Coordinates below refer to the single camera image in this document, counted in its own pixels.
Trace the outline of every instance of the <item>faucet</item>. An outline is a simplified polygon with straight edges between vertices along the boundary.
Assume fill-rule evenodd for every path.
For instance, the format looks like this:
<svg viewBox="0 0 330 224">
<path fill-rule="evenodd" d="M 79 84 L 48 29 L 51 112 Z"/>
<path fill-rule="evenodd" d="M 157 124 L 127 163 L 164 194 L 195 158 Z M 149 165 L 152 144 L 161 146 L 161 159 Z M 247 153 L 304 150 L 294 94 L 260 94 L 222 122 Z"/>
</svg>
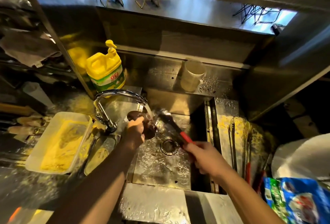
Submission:
<svg viewBox="0 0 330 224">
<path fill-rule="evenodd" d="M 106 130 L 108 133 L 113 133 L 117 129 L 117 124 L 115 122 L 112 122 L 111 119 L 107 116 L 104 108 L 102 107 L 102 105 L 100 103 L 100 100 L 103 97 L 111 96 L 111 95 L 127 96 L 130 98 L 134 98 L 139 104 L 142 104 L 143 106 L 145 106 L 147 104 L 146 98 L 138 95 L 137 93 L 129 91 L 129 90 L 107 89 L 107 90 L 104 90 L 104 91 L 98 93 L 95 96 L 95 100 L 94 100 L 94 106 L 96 108 L 96 119 L 98 121 L 100 121 L 102 124 L 107 126 Z"/>
</svg>

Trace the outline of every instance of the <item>dark brown object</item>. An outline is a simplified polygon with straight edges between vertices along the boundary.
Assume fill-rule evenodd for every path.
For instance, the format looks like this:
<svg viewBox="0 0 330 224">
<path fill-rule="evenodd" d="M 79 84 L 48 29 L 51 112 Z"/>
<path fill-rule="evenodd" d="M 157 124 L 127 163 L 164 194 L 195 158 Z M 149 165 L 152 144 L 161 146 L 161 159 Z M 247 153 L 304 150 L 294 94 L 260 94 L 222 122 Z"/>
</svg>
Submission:
<svg viewBox="0 0 330 224">
<path fill-rule="evenodd" d="M 139 117 L 143 117 L 143 134 L 145 135 L 145 139 L 149 140 L 155 137 L 156 135 L 156 125 L 151 121 L 151 116 L 147 113 L 142 113 L 140 111 L 130 111 L 127 114 L 127 119 L 129 121 L 136 120 Z"/>
</svg>

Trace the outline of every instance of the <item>sink drain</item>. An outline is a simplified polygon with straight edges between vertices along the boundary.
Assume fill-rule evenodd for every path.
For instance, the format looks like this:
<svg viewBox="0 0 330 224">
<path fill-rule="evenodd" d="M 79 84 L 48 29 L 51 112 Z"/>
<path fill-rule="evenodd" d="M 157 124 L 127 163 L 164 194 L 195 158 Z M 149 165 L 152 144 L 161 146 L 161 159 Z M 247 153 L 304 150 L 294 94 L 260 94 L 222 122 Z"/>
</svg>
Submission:
<svg viewBox="0 0 330 224">
<path fill-rule="evenodd" d="M 164 155 L 174 155 L 179 149 L 179 145 L 172 140 L 171 137 L 167 136 L 160 142 L 160 150 Z"/>
</svg>

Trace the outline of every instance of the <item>yellow food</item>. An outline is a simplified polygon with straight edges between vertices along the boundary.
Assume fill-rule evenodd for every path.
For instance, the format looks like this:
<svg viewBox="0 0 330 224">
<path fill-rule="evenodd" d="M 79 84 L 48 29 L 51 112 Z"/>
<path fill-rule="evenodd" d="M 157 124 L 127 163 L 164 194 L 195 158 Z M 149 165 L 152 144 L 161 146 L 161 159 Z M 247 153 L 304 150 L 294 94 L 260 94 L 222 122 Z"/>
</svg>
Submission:
<svg viewBox="0 0 330 224">
<path fill-rule="evenodd" d="M 85 129 L 86 125 L 81 122 L 64 121 L 50 141 L 40 169 L 65 172 L 74 159 Z"/>
</svg>

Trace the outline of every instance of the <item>sink basin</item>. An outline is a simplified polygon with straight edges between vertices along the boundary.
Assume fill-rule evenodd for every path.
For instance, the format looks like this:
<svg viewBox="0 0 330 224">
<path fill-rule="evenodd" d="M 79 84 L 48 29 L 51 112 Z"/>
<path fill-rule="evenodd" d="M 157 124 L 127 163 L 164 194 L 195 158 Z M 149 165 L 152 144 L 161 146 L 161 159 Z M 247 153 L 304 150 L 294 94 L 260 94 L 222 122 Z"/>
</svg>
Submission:
<svg viewBox="0 0 330 224">
<path fill-rule="evenodd" d="M 213 97 L 156 89 L 145 89 L 145 93 L 151 110 L 168 110 L 192 140 L 212 142 L 212 124 L 207 112 Z M 138 150 L 131 182 L 212 192 L 210 177 L 200 174 L 195 165 L 188 161 L 188 153 L 176 145 L 178 133 L 160 120 L 156 125 L 156 136 L 143 143 Z"/>
</svg>

